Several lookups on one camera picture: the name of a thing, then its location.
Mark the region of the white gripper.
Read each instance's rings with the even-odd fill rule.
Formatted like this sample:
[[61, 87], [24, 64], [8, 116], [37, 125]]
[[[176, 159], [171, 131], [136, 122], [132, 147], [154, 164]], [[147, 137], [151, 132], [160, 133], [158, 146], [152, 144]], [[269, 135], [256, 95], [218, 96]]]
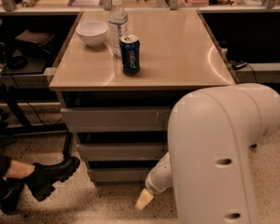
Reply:
[[159, 195], [173, 186], [169, 153], [166, 153], [150, 170], [145, 185], [146, 188], [143, 188], [135, 204], [138, 210], [146, 208], [154, 199], [154, 195]]

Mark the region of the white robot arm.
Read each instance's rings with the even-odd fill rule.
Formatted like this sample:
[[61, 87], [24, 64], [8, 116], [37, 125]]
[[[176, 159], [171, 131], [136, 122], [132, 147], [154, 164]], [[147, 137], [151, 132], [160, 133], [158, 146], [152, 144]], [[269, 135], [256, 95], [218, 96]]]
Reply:
[[169, 151], [135, 207], [172, 187], [178, 224], [259, 224], [251, 146], [280, 129], [280, 94], [258, 83], [193, 91], [171, 111]]

